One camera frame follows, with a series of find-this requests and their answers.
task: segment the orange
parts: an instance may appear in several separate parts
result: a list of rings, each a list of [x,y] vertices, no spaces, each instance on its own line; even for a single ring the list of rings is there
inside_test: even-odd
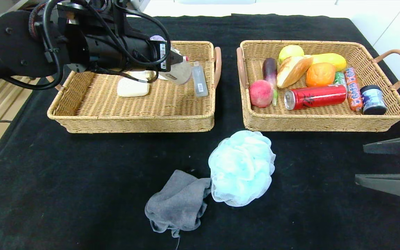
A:
[[[327,86],[332,84],[336,68],[331,63],[316,63],[311,65],[307,72],[305,80],[308,87]]]

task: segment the black tablecloth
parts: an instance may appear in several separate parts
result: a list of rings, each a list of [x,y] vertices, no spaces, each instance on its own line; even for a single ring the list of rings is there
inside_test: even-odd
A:
[[[144,206],[175,169],[208,177],[212,150],[244,129],[235,53],[241,41],[353,41],[377,56],[349,19],[159,19],[173,40],[222,49],[213,130],[70,134],[46,117],[56,90],[33,93],[0,141],[0,249],[173,249],[169,232],[151,230]],[[132,24],[158,32],[141,20]],[[201,226],[181,233],[179,249],[400,250],[400,197],[354,184],[354,174],[400,173],[400,156],[362,152],[362,144],[400,137],[400,122],[385,133],[264,135],[277,154],[269,190],[239,208],[209,196]]]

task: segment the towel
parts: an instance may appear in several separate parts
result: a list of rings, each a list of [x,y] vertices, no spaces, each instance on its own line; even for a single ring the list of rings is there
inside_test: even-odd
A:
[[[200,226],[200,217],[206,210],[203,201],[211,193],[211,179],[196,177],[175,170],[163,189],[152,195],[144,213],[154,232],[167,229],[179,238],[180,230],[192,231]]]

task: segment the blue jar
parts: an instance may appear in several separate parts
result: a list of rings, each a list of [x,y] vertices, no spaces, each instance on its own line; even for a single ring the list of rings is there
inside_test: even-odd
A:
[[[383,115],[387,112],[384,101],[384,94],[378,85],[367,85],[360,89],[364,115]]]

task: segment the purple eggplant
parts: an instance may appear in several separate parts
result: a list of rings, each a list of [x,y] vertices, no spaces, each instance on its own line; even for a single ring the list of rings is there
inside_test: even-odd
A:
[[[263,62],[262,67],[263,79],[271,84],[273,90],[273,105],[277,106],[277,98],[279,93],[277,92],[277,63],[274,58],[267,58]]]

